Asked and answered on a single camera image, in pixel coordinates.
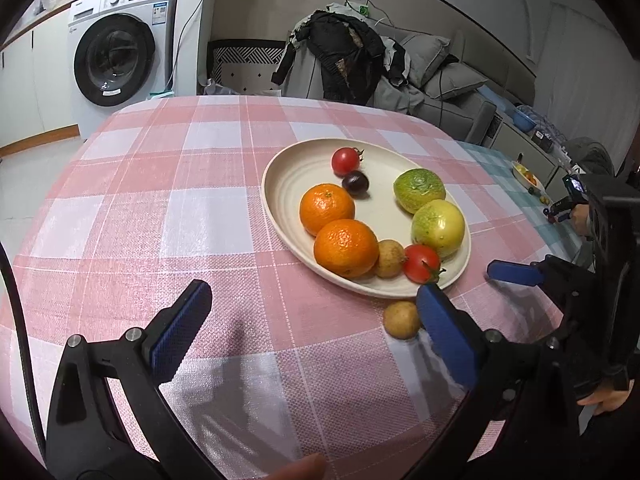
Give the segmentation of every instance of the small potato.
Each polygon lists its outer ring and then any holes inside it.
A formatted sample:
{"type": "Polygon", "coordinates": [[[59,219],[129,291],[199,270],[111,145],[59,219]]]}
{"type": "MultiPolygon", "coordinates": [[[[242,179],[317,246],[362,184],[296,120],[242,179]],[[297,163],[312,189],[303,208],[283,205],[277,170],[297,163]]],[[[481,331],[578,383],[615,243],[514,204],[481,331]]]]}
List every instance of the small potato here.
{"type": "Polygon", "coordinates": [[[378,243],[380,256],[374,271],[380,278],[394,278],[402,272],[404,247],[395,240],[382,240],[378,243]]]}
{"type": "Polygon", "coordinates": [[[390,304],[382,314],[386,333],[396,339],[411,339],[420,330],[418,308],[411,301],[390,304]]]}

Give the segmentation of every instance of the washing machine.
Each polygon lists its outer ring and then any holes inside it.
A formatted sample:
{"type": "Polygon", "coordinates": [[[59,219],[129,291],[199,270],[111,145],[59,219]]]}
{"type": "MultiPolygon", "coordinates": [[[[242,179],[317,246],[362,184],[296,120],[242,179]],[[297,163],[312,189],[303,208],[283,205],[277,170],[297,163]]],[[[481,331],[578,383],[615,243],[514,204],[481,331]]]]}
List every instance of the washing machine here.
{"type": "Polygon", "coordinates": [[[88,138],[115,111],[163,92],[172,75],[176,0],[76,0],[69,12],[72,107],[88,138]]]}

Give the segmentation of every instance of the washing machine door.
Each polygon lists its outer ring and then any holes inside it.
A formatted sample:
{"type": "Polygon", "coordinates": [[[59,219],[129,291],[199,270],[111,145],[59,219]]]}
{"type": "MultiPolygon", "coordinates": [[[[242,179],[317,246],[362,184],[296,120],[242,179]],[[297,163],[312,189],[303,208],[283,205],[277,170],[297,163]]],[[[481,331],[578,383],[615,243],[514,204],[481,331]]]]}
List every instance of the washing machine door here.
{"type": "Polygon", "coordinates": [[[76,48],[78,88],[98,106],[122,104],[144,85],[155,52],[146,23],[126,14],[105,16],[86,30],[76,48]]]}

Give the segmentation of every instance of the white label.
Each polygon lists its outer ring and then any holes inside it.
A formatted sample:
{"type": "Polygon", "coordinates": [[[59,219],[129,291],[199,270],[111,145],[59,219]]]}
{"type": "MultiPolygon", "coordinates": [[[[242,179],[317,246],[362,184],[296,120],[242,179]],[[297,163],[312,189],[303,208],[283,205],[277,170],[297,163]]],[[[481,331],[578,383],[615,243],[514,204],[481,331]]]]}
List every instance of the white label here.
{"type": "Polygon", "coordinates": [[[166,23],[166,8],[167,2],[154,4],[154,13],[151,17],[151,25],[161,25],[161,23],[166,23]]]}

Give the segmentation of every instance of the hand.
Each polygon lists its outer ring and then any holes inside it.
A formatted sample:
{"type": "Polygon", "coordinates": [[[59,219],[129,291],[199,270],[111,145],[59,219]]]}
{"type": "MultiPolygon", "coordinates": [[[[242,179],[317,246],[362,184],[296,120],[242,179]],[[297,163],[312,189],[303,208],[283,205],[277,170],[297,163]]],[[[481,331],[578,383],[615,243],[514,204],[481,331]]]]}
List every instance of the hand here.
{"type": "Polygon", "coordinates": [[[617,392],[613,389],[609,381],[603,382],[598,389],[589,397],[585,397],[578,401],[579,406],[593,406],[597,404],[593,415],[599,415],[604,412],[612,412],[622,406],[629,398],[631,390],[634,387],[634,381],[629,381],[628,392],[617,392]]]}
{"type": "Polygon", "coordinates": [[[589,234],[587,220],[589,219],[589,205],[578,204],[571,209],[571,224],[574,226],[575,232],[580,236],[589,234]]]}
{"type": "Polygon", "coordinates": [[[265,480],[322,480],[326,460],[319,453],[305,456],[270,474],[265,480]]]}

